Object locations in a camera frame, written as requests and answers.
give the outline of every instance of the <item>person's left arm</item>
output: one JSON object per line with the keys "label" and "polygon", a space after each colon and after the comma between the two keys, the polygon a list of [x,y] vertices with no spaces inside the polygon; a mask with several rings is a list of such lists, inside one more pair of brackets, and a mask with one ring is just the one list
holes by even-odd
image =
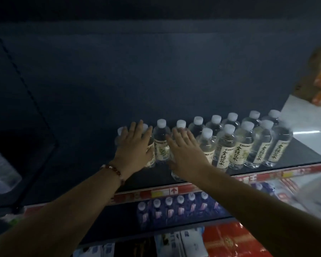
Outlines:
{"label": "person's left arm", "polygon": [[[110,162],[124,180],[142,169],[153,154],[147,151],[152,127],[142,137],[142,123],[136,127],[133,122],[129,131],[123,130]],[[100,169],[0,235],[0,257],[70,256],[119,186],[120,178],[113,170]]]}

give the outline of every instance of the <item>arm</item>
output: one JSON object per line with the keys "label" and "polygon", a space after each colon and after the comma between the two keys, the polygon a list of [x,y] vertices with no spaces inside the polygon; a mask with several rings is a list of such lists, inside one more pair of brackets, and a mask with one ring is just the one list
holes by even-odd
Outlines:
{"label": "arm", "polygon": [[[142,121],[137,128],[132,123],[129,132],[123,130],[121,145],[110,164],[124,180],[151,159],[153,152],[146,152],[151,133],[152,127],[141,138]],[[115,172],[100,170],[0,235],[0,257],[70,256],[119,186]]]}
{"label": "arm", "polygon": [[167,137],[170,168],[207,192],[273,256],[321,256],[321,220],[228,176],[210,165],[190,132]]}

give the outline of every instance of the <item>person's right arm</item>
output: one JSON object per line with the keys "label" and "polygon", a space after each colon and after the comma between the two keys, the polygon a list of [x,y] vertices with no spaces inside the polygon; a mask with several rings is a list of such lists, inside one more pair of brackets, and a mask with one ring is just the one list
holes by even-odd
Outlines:
{"label": "person's right arm", "polygon": [[170,168],[231,213],[273,256],[321,256],[321,220],[220,172],[192,133],[173,131]]}

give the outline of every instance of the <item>person's left hand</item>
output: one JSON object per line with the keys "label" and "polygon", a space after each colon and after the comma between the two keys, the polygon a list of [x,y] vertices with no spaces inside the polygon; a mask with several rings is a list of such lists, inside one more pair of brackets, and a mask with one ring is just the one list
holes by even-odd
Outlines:
{"label": "person's left hand", "polygon": [[124,127],[121,133],[118,149],[110,164],[121,172],[124,180],[141,170],[152,159],[154,148],[150,147],[147,150],[152,134],[152,126],[147,129],[143,137],[142,134],[142,120],[140,120],[137,127],[136,123],[132,122],[130,130],[128,131],[127,127]]}

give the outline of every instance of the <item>bracelet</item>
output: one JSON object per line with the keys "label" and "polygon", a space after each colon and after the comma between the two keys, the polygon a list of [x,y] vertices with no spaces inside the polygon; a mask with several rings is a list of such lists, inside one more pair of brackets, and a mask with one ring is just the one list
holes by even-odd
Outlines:
{"label": "bracelet", "polygon": [[120,183],[121,183],[120,186],[123,186],[125,184],[125,180],[121,176],[121,172],[118,171],[116,167],[114,167],[113,165],[110,165],[110,164],[105,164],[101,168],[107,168],[107,169],[113,170],[119,176]]}

